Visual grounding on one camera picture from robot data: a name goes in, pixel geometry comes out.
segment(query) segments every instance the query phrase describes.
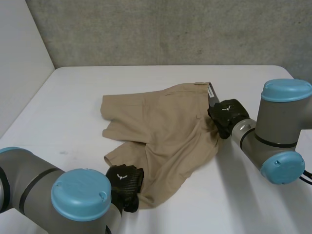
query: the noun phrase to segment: beige shorts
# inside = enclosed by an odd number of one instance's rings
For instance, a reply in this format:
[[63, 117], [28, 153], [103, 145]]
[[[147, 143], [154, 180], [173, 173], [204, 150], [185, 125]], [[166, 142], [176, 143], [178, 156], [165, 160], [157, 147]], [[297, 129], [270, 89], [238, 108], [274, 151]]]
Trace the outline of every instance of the beige shorts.
[[169, 199], [217, 153], [221, 139], [207, 113], [208, 84], [185, 83], [162, 91], [103, 97], [102, 116], [111, 120], [103, 136], [127, 141], [105, 161], [144, 169], [140, 208]]

